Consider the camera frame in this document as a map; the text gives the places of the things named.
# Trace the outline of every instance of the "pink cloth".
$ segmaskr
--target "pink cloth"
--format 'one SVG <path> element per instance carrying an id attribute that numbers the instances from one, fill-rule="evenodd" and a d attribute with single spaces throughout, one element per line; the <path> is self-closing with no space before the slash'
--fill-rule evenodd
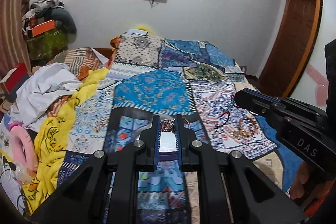
<path id="1" fill-rule="evenodd" d="M 21 126 L 14 126 L 10 133 L 13 160 L 22 163 L 29 170 L 37 171 L 37 155 L 28 132 Z"/>
<path id="2" fill-rule="evenodd" d="M 10 132 L 12 130 L 13 127 L 15 126 L 22 126 L 23 123 L 22 122 L 11 122 L 8 124 L 8 131 Z"/>

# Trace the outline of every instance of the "striped curtain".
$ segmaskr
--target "striped curtain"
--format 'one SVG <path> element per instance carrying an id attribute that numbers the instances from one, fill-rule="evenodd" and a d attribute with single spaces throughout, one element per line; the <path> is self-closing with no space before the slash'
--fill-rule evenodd
<path id="1" fill-rule="evenodd" d="M 21 31 L 21 18 L 28 9 L 29 0 L 0 0 L 0 77 L 19 62 L 31 70 Z"/>

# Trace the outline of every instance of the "yellow cloth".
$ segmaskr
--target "yellow cloth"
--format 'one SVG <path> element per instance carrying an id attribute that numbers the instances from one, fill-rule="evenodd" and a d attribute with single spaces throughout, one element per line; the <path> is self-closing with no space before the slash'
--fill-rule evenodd
<path id="1" fill-rule="evenodd" d="M 34 141 L 35 153 L 39 158 L 37 173 L 30 184 L 22 186 L 31 214 L 56 189 L 69 131 L 76 119 L 75 107 L 94 95 L 99 81 L 105 78 L 108 71 L 106 68 L 90 70 L 85 82 L 74 92 L 71 100 L 60 108 L 57 117 L 49 117 L 41 125 Z"/>

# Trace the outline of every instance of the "human hand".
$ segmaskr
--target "human hand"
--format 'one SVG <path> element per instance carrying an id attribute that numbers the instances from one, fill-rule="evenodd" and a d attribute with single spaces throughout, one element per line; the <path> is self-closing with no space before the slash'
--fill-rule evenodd
<path id="1" fill-rule="evenodd" d="M 300 165 L 296 177 L 293 181 L 293 184 L 289 190 L 289 196 L 291 199 L 302 198 L 305 194 L 304 185 L 308 181 L 311 175 L 311 168 L 306 162 L 302 162 Z M 332 185 L 334 184 L 333 181 L 326 181 L 325 183 L 320 183 L 316 185 L 315 189 L 312 191 L 313 197 L 321 199 L 324 198 L 330 191 Z"/>

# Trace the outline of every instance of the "orange box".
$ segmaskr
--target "orange box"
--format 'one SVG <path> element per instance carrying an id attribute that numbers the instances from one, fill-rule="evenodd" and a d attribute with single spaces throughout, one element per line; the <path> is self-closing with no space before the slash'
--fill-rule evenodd
<path id="1" fill-rule="evenodd" d="M 42 34 L 44 32 L 47 32 L 51 29 L 55 28 L 55 20 L 49 20 L 46 22 L 43 22 L 39 25 L 36 25 L 36 27 L 31 29 L 31 33 L 33 35 L 33 37 Z"/>

